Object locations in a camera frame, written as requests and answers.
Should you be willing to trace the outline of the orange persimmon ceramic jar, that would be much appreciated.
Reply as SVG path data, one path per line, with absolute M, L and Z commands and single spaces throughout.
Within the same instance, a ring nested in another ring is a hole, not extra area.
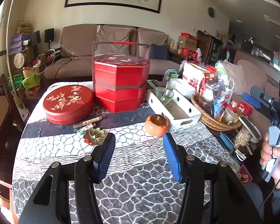
M 153 114 L 147 117 L 144 127 L 149 135 L 162 137 L 170 129 L 170 121 L 166 116 Z

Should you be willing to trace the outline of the clear glass leaf bowl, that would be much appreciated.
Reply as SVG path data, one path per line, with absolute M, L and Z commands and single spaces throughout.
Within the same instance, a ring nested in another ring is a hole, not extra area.
M 172 90 L 161 87 L 156 88 L 156 97 L 164 106 L 166 106 L 171 101 L 173 96 L 174 93 Z

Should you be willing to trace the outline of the glass jar with lid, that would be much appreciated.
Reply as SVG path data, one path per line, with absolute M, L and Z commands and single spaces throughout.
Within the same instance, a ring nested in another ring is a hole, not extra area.
M 252 135 L 243 126 L 234 138 L 234 147 L 236 149 L 239 148 L 240 146 L 245 147 L 248 144 L 248 142 L 251 140 L 251 138 L 252 138 Z

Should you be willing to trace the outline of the wicker basket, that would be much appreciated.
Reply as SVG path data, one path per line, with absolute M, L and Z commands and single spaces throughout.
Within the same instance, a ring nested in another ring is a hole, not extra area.
M 200 117 L 200 121 L 205 124 L 207 127 L 211 128 L 214 131 L 230 131 L 240 128 L 242 123 L 238 121 L 236 124 L 227 125 L 225 123 L 219 122 L 217 119 L 209 115 L 200 105 L 198 104 L 200 98 L 199 93 L 194 93 L 191 95 L 191 103 L 200 111 L 202 114 Z

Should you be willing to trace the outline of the red white snack bag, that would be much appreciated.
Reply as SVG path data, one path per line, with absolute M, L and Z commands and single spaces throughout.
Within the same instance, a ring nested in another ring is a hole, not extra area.
M 201 82 L 205 78 L 205 74 L 210 74 L 210 72 L 193 63 L 184 63 L 182 79 L 195 88 L 197 93 L 200 91 Z

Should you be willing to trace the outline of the green patterned small packet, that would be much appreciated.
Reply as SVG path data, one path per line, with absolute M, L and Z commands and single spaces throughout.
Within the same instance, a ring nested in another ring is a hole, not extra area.
M 86 133 L 87 130 L 94 128 L 96 126 L 96 123 L 90 123 L 84 127 L 82 127 L 81 129 L 77 130 L 77 133 L 79 133 L 79 135 L 84 135 Z

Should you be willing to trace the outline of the white cardboard tray box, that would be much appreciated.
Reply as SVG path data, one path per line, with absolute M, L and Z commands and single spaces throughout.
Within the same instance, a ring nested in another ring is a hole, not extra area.
M 187 128 L 198 123 L 201 112 L 176 89 L 173 89 L 173 97 L 164 106 L 157 98 L 155 90 L 147 90 L 147 102 L 155 114 L 165 116 L 170 122 L 170 130 Z

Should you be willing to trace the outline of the incense stick tube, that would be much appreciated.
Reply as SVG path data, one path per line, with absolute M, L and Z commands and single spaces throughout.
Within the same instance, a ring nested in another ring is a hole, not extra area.
M 102 120 L 102 117 L 101 117 L 101 116 L 96 117 L 96 118 L 93 118 L 93 119 L 89 119 L 89 120 L 87 120 L 87 121 L 83 121 L 82 123 L 75 124 L 75 125 L 73 126 L 73 129 L 78 129 L 78 128 L 81 128 L 81 127 L 86 126 L 86 125 L 88 125 L 88 124 L 96 123 L 96 122 L 98 122 L 98 121 L 100 121 L 100 120 Z

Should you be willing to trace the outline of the white tissue pack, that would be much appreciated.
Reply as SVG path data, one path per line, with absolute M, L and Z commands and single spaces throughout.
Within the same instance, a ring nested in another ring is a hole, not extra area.
M 191 96 L 196 92 L 196 89 L 193 86 L 191 86 L 186 80 L 180 78 L 171 78 L 168 87 L 177 90 L 188 100 L 190 100 Z

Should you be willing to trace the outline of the cardboard box on shelf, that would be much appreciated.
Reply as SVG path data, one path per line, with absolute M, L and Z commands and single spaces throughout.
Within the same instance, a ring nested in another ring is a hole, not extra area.
M 181 45 L 182 49 L 188 49 L 192 51 L 197 50 L 197 40 L 188 38 L 186 36 L 179 36 L 178 44 Z

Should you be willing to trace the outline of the round red lacquer box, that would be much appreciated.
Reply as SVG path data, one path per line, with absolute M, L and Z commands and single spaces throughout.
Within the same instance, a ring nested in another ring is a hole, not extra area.
M 70 125 L 93 113 L 94 92 L 83 85 L 66 85 L 53 90 L 43 101 L 49 122 Z

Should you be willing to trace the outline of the dark grey remote control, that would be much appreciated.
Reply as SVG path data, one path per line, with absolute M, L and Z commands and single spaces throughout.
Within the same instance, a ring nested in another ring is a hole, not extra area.
M 147 88 L 151 88 L 151 89 L 163 88 L 164 87 L 164 85 L 161 82 L 159 82 L 155 79 L 147 80 L 147 84 L 148 84 Z

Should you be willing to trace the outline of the red tiered octagonal box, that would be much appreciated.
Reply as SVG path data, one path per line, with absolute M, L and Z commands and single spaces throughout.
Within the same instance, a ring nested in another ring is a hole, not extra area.
M 136 110 L 144 100 L 150 62 L 126 54 L 92 56 L 95 102 L 111 112 Z

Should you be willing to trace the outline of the beige sofa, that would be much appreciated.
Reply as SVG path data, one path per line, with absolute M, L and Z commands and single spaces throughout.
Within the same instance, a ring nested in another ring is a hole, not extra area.
M 162 76 L 168 69 L 179 69 L 167 51 L 154 46 L 167 46 L 164 32 L 115 24 L 77 24 L 64 27 L 60 40 L 60 57 L 47 63 L 43 77 L 49 80 L 86 79 L 92 76 L 92 59 L 100 54 L 127 54 L 150 61 L 149 74 Z

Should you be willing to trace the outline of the round wall clock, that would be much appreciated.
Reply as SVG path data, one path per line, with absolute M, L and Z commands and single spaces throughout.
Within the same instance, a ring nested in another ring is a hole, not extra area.
M 209 7 L 207 9 L 207 13 L 208 13 L 208 16 L 211 17 L 211 18 L 214 18 L 215 17 L 215 9 L 213 7 Z

